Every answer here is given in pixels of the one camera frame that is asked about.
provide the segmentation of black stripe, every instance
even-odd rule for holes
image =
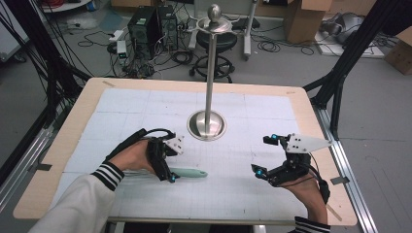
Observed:
[[[315,227],[314,224],[301,223],[301,222],[296,223],[296,229],[298,229],[300,231],[307,232],[306,230],[304,230],[304,228],[311,229],[311,230],[314,230],[316,232],[325,232],[325,233],[329,232],[329,230],[324,229],[323,227],[321,227],[321,228],[320,227]]]
[[[301,216],[296,216],[294,218],[294,220],[296,221],[296,224],[305,223],[305,224],[309,224],[309,225],[312,225],[312,226],[321,227],[324,230],[326,230],[326,232],[330,231],[330,226],[329,225],[318,223],[316,221],[311,221],[311,220],[308,220],[307,218],[303,218]]]
[[[102,163],[102,165],[100,165],[100,166],[105,167],[104,165],[112,168],[114,172],[112,172],[112,171],[111,171],[111,172],[112,172],[116,177],[118,177],[120,181],[121,181],[121,179],[124,178],[124,172],[122,172],[122,171],[121,171],[117,166],[115,166],[113,163],[111,163],[111,162],[109,162],[109,161],[104,161],[104,162]]]
[[[100,172],[100,175],[105,177],[108,182],[112,182],[112,183],[115,184],[115,186],[118,186],[118,182],[113,180],[113,178],[112,178],[112,176],[110,176],[110,174],[107,174],[107,169],[97,169],[96,173],[97,172]]]
[[[110,182],[108,182],[102,175],[99,173],[93,172],[92,175],[99,179],[105,186],[107,186],[110,190],[115,191],[116,187],[113,186]]]

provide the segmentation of power strip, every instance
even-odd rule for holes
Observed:
[[[113,35],[114,37],[109,38],[110,43],[114,43],[119,40],[119,38],[123,35],[124,31],[123,30],[117,30]]]
[[[124,66],[127,60],[126,41],[117,41],[119,64]]]

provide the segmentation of cardboard box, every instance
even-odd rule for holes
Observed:
[[[139,6],[156,6],[157,0],[112,0],[112,7],[118,10],[135,10]]]
[[[292,44],[311,44],[332,0],[289,0],[285,37]]]
[[[262,0],[258,0],[255,15],[258,17],[285,17],[286,7],[265,5]]]
[[[365,17],[375,3],[376,0],[334,0],[327,14],[350,12]]]
[[[403,75],[412,75],[412,26],[397,35],[399,42],[385,57]]]
[[[334,16],[336,13],[351,12],[366,16],[375,3],[376,0],[333,0],[326,14]],[[284,17],[286,11],[286,7],[265,5],[262,0],[258,0],[255,14],[259,17]]]

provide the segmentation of round metal base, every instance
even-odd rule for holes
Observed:
[[[209,133],[206,133],[205,111],[201,110],[188,119],[188,131],[194,138],[202,141],[213,141],[219,139],[226,131],[226,120],[220,114],[211,111]]]

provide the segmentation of metal rail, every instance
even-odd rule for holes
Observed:
[[[348,158],[346,157],[345,151],[342,148],[342,144],[340,143],[340,141],[336,141],[334,139],[333,134],[330,131],[330,117],[327,110],[321,110],[315,107],[314,111],[324,130],[326,138],[332,141],[332,147],[330,147],[330,150],[340,176],[349,179],[349,182],[345,183],[344,185],[346,191],[348,192],[349,198],[352,201],[352,205],[354,206],[363,232],[377,233],[378,230],[375,226],[375,222],[373,221],[372,215],[370,214],[370,211],[363,199],[360,187],[357,183],[357,179],[355,178],[351,165],[349,164]]]
[[[57,107],[56,114],[58,116],[63,113],[64,107],[63,104]],[[0,186],[0,214],[27,175],[30,166],[36,162],[41,153],[44,152],[47,144],[52,140],[53,131],[53,123],[48,128],[42,128],[40,130],[9,177]]]

